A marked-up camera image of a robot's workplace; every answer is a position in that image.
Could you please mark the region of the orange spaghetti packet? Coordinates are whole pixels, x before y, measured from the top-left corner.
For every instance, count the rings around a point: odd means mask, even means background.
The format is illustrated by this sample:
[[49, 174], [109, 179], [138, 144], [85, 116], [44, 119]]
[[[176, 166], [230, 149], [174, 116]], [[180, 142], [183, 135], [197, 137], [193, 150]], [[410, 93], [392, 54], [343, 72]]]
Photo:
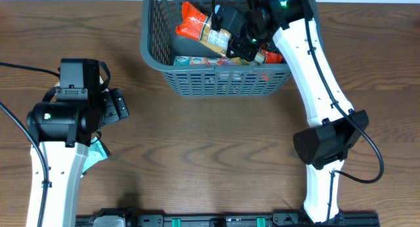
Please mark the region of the orange spaghetti packet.
[[265, 49], [259, 49], [253, 60], [233, 57], [232, 52], [230, 56], [227, 56], [229, 41], [233, 39], [232, 34], [223, 28], [213, 30], [211, 21], [211, 16], [205, 15], [193, 4], [185, 1], [182, 3], [182, 23], [175, 28], [175, 33], [178, 36], [200, 43], [214, 52], [217, 58], [220, 58], [219, 63], [208, 60], [207, 65], [279, 64], [283, 61], [284, 58], [280, 53]]

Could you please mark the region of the blue Kleenex tissue multipack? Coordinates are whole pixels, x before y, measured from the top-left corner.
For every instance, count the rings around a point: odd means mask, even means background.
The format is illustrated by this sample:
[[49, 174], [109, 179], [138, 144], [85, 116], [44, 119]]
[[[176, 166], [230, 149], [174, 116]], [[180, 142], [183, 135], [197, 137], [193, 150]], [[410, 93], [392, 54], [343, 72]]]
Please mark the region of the blue Kleenex tissue multipack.
[[206, 66], [237, 66], [235, 63], [227, 58], [208, 58], [198, 56], [175, 56], [174, 66], [190, 66], [190, 65], [206, 65]]

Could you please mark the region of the grey plastic basket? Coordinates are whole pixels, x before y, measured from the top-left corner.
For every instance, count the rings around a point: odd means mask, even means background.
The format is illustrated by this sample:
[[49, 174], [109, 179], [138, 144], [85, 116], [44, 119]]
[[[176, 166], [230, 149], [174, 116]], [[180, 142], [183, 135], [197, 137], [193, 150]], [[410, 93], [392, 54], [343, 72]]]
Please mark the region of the grey plastic basket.
[[291, 78], [287, 64], [176, 66], [176, 56], [217, 57], [201, 43], [175, 33], [185, 1], [205, 14], [211, 12], [211, 0], [143, 0], [142, 7], [140, 53], [176, 93], [190, 97], [266, 95], [277, 92]]

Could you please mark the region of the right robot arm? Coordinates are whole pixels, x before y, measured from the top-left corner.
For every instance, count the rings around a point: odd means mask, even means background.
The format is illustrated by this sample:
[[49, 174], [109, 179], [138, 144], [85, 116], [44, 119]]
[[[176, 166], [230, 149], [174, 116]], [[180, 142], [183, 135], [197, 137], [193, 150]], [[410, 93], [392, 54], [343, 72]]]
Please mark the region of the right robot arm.
[[341, 92], [319, 42], [309, 0], [247, 0], [249, 12], [212, 5], [214, 24], [232, 34], [229, 55], [249, 60], [272, 42], [297, 84], [309, 128], [293, 144], [306, 165], [306, 221], [333, 224], [339, 218], [337, 192], [348, 151], [365, 135], [365, 111], [355, 111]]

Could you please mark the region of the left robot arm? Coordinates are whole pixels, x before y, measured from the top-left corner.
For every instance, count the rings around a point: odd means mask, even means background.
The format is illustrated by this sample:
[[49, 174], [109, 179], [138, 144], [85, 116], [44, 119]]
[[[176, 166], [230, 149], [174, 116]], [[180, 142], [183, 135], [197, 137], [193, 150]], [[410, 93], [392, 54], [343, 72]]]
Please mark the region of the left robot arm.
[[51, 88], [27, 116], [32, 182], [27, 226], [75, 226], [91, 135], [129, 116], [119, 89]]

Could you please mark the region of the teal white sachet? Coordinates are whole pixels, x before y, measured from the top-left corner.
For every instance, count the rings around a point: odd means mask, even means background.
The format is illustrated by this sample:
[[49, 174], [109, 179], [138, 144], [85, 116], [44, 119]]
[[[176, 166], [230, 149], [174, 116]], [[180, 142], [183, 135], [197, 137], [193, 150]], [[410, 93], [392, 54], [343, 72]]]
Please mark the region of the teal white sachet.
[[83, 165], [81, 178], [84, 177], [85, 172], [90, 169], [93, 165], [98, 163], [99, 161], [105, 160], [108, 158], [108, 153], [105, 150], [102, 142], [100, 141], [99, 137], [94, 137], [91, 140], [91, 145], [88, 149], [87, 158]]

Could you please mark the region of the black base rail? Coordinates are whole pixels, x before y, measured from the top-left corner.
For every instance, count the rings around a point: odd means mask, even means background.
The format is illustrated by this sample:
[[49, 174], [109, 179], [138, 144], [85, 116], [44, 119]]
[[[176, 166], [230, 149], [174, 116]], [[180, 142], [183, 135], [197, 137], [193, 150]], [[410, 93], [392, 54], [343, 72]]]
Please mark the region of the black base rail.
[[302, 211], [276, 211], [254, 215], [141, 215], [130, 209], [101, 209], [90, 217], [77, 217], [76, 227], [280, 227], [356, 226], [380, 227], [377, 213], [339, 213], [325, 222], [312, 222]]

